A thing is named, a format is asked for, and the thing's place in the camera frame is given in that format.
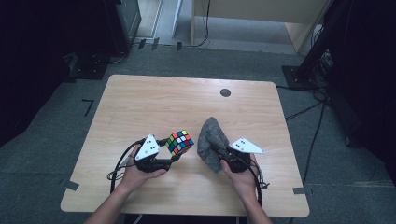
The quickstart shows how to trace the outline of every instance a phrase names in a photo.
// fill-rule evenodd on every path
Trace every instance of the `forearm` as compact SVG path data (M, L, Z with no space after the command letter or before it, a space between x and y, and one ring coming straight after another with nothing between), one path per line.
M131 193L128 189L116 188L85 223L115 223Z
M247 216L252 224L272 224L271 219L265 214L254 196L241 197L242 204L247 210Z

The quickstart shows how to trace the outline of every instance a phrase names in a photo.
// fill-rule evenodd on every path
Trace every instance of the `gray cloth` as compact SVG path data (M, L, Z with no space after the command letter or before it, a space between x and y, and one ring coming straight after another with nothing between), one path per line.
M210 117L199 134L197 153L213 172L218 173L221 170L221 164L214 150L226 152L229 143L218 121Z

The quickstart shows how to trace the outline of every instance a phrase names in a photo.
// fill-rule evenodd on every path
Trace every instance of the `cable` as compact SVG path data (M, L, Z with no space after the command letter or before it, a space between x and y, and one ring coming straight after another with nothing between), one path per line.
M110 185L110 193L112 193L112 192L114 191L114 188L116 187L116 179L118 178L118 176L117 176L117 171L118 171L118 169L120 168L119 166L120 166L120 164L121 164L121 162L122 162L122 159L125 157L125 155L128 153L128 151L129 151L132 147L134 147L134 146L136 146L136 145L138 145L138 144L143 144L144 141L145 141L145 138L143 138L143 139L140 140L140 141L134 142L134 143L131 144L129 147L127 147L127 148L125 149L125 151L122 153L122 156L120 157L119 161L117 162L116 168L114 168L114 171L112 172L112 176L111 176L111 185Z
M131 47L133 47L135 45L139 45L139 44L140 44L140 42L134 42L134 43L131 44Z
M308 110L314 108L314 107L317 106L317 105L320 105L321 103L322 103L322 102L319 102L319 103L317 103L317 104L315 104L315 105L311 105L311 106L309 106L308 108L306 108L306 109L304 109L304 110L302 110L302 111L300 111L300 112L297 112L297 113L295 113L295 114L293 114L293 115L287 116L287 117L285 118L285 120L288 121L288 120L290 120L290 119L294 119L295 117L297 117L297 116L299 116L299 115L305 113L306 111L308 111Z
M323 31L323 26L320 27L320 29L315 33L315 36L314 36L314 31L312 31L312 35L311 35L311 48L314 45L314 43L317 42L317 36L318 34L321 34L321 32Z
M260 168L259 164L257 164L257 162L255 162L254 160L251 160L251 161L253 161L253 163L255 164L254 166L259 170L260 188L261 189L268 189L268 186L270 185L270 183L267 184L267 183L264 182L264 177L262 175L262 169Z
M347 42L347 30L348 30L349 21L350 21L350 14L351 14L351 12L352 12L352 8L353 8L353 4L354 4L354 3L355 3L355 0L353 0L352 3L350 4L350 9L349 9L349 12L348 12L348 14L347 14L346 34L345 34L345 36L344 36L344 44L343 44L343 46L345 46L345 45L346 45L346 42Z
M111 180L111 176L112 176L114 173L116 173L117 171L119 171L120 169L126 168L126 167L132 167L132 166L135 166L135 164L133 164L133 165L125 165L125 166L119 167L117 170L114 170L114 171L108 173L108 174L107 174L107 179L108 179L108 180ZM117 175L116 180L122 179L122 177L119 177L119 176L122 175L122 174L123 174L123 173Z
M107 179L108 179L108 180L112 180L111 177L110 177L112 174L113 174L113 172L111 172L110 174L107 175ZM124 172L122 172L122 173L120 173L119 175L117 175L117 176L116 176L116 180L122 179L122 178L123 178L123 174L124 174Z
M187 47L192 47L192 48L201 47L206 42L206 40L209 38L209 27L208 27L208 24L207 24L207 22L209 20L209 10L210 10L210 0L207 2L206 23L204 22L204 27L206 29L206 35L205 35L204 40L199 45L193 45L193 46L187 46Z
M314 92L317 89L310 89L310 88L295 88L295 87L284 87L284 86L276 86L278 89L285 89L285 90L289 90L289 91L311 91Z
M235 155L233 155L233 157L236 158L237 160L241 161L242 163L244 163L244 164L246 165L246 167L249 169L249 171L251 172L251 174L253 175L253 179L254 179L254 182L256 183L256 189L257 189L257 202L258 202L260 205L262 205L262 187L261 187L261 182L259 182L259 178L256 176L256 174L254 173L254 171L251 169L251 167L250 167L251 164L246 164L246 163L244 162L244 160L242 160L241 158L239 158L239 157L237 157L237 156L235 156ZM261 170L260 170L259 165L258 165L254 160L251 160L251 161L254 162L254 164L255 164L255 166L257 167L258 172L259 172L259 174L260 174L260 173L261 173ZM262 183L264 184L264 187L265 187L265 188L267 188L268 185L269 185L269 184L264 183L263 181L262 181Z
M313 78L310 81L321 88L326 88L329 84L324 77L327 75L331 67L332 57L330 52L326 50L320 59L316 60L315 66L312 70Z
M126 53L123 53L122 57L118 60L116 60L115 62L108 62L108 63L101 63L101 62L94 62L94 63L98 63L98 64L113 64L113 63L119 63L123 58L125 58Z
M327 96L326 92L322 92L321 90L326 90L326 89L325 89L325 88L320 88L320 89L318 89L317 91L314 91L314 98L315 98L317 101L323 102L323 101L326 101L326 100L327 100L328 96Z
M134 221L134 224L139 223L140 219L142 219L143 215L139 214L139 217Z
M318 122L318 127L315 130L314 139L312 139L311 147L309 148L309 151L308 151L308 159L306 161L304 177L303 177L303 186L305 185L305 180L306 180L306 176L308 174L308 169L309 169L309 163L311 162L312 149L314 148L315 141L317 140L318 132L319 132L320 125L321 125L321 122L322 122L322 119L323 119L325 105L326 105L326 102L324 101L323 102L323 107L322 107L321 112L320 112L320 119L319 119L319 122Z

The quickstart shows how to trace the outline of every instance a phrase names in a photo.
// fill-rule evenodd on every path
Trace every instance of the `human hand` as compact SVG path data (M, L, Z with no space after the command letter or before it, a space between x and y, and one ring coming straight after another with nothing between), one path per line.
M250 154L250 158L256 162L254 154ZM233 173L230 166L225 160L220 161L223 172L231 179L233 188L241 199L255 199L256 198L256 182L252 173L246 170L242 173ZM255 175L258 174L258 169L252 167Z
M138 170L134 165L134 155L139 147L140 145L135 146L134 150L129 155L131 159L129 159L128 163L126 164L127 167L125 168L124 176L117 186L117 188L127 190L129 193L132 193L134 190L140 188L149 179L157 178L166 173L166 170L164 169L157 170L152 173L145 173Z

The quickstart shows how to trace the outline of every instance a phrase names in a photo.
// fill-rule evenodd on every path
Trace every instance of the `black tape mark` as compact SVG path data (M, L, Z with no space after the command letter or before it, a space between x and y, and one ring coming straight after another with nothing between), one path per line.
M181 42L177 42L176 51L181 50Z
M157 47L158 47L158 42L160 42L160 38L159 38L159 37L157 37L157 38L154 39L154 43L152 43L151 50L157 49Z
M90 106L88 106L87 112L85 112L84 117L87 117L88 113L90 113L91 107L93 105L93 100L86 100L86 99L82 99L83 102L91 102Z
M79 187L79 184L66 179L62 179L61 182L59 182L59 185L68 189L72 189L73 191L78 190Z
M294 194L306 194L305 188L293 188Z
M139 43L139 49L142 49L143 47L145 47L146 44L146 39L142 39Z

